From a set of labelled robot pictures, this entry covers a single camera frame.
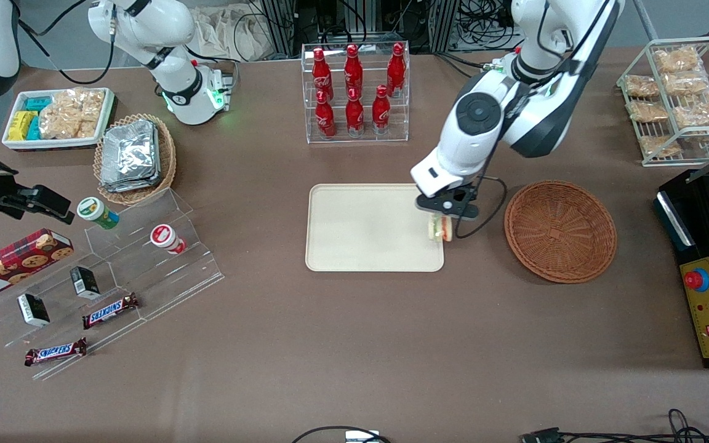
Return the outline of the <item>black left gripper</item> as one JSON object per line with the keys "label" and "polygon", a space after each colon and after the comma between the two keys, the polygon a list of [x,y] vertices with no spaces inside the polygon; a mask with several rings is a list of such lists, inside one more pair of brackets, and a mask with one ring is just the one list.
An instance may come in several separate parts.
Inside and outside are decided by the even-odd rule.
{"label": "black left gripper", "polygon": [[424,194],[417,196],[417,209],[442,214],[451,218],[473,221],[478,218],[480,210],[472,204],[478,196],[478,190],[473,185],[439,191],[436,196]]}

